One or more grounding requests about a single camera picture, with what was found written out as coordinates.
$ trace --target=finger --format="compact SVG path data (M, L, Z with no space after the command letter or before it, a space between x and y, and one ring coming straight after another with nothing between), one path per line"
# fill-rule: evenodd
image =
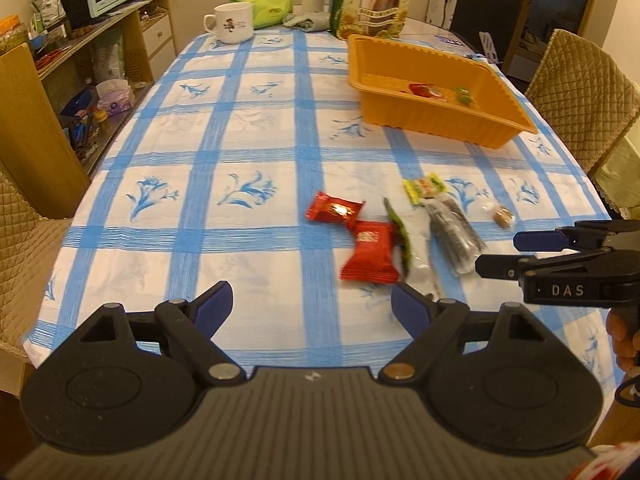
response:
M618 357L633 358L636 355L636 349L631 343L631 338L627 338L623 341L616 341L614 339L611 342L611 346L613 347L613 353Z
M618 314L609 310L607 315L607 333L616 341L622 341L626 337L626 323Z
M634 367L634 360L625 357L616 357L616 364L624 373L627 373Z

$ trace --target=white mug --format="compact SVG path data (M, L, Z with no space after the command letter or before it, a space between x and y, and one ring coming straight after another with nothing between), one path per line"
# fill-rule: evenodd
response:
M237 2L217 6L215 14L204 17L204 30L215 32L222 43L242 43L254 35L254 4ZM214 18L215 27L207 27L209 18Z

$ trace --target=quilted chair cover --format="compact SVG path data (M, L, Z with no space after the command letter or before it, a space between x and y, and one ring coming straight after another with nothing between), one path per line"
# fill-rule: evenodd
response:
M2 173L0 206L0 350L28 362L20 340L38 318L71 220L37 214Z
M640 112L640 92L611 57L566 30L554 32L526 95L586 173Z

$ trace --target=gray cloth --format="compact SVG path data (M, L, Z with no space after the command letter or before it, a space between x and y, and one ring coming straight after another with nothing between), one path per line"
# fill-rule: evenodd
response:
M282 20L285 27L296 28L304 32L317 32L318 30L329 30L328 12L306 12L296 16L287 14Z

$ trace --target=human hand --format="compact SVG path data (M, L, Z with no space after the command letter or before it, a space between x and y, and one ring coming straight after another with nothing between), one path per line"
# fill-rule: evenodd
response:
M612 346L616 354L616 364L626 373L631 372L636 367L634 364L636 352L640 351L640 330L632 338L626 333L625 320L609 310L607 333L613 339Z

